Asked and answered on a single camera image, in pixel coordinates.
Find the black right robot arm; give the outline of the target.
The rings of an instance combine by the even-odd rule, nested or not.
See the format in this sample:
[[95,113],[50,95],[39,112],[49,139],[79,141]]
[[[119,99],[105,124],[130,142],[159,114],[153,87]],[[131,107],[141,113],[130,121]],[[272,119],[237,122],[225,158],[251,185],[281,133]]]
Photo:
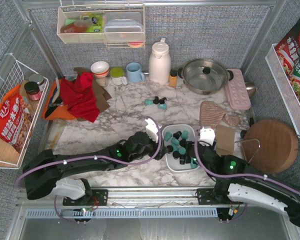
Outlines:
[[257,170],[234,155],[219,156],[213,149],[215,132],[200,127],[194,135],[190,156],[215,180],[214,198],[240,202],[287,216],[300,228],[300,186],[283,182]]

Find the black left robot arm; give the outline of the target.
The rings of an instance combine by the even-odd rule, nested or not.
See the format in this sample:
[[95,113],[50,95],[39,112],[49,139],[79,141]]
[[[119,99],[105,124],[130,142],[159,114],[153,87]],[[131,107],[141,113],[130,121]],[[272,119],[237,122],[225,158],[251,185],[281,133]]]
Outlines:
[[73,179],[74,175],[114,171],[160,160],[168,152],[162,126],[151,117],[145,121],[145,131],[95,152],[62,155],[54,154],[51,149],[42,151],[24,166],[17,180],[24,180],[27,199],[38,200],[54,194],[71,200],[87,200],[92,196],[89,182],[83,178]]

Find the white storage basket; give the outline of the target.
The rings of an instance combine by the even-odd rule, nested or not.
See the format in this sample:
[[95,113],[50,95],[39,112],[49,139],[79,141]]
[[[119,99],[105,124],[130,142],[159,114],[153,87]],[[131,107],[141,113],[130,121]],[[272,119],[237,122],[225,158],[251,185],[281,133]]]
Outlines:
[[187,124],[168,125],[162,131],[167,148],[165,161],[172,172],[190,172],[199,168],[193,153],[195,131]]

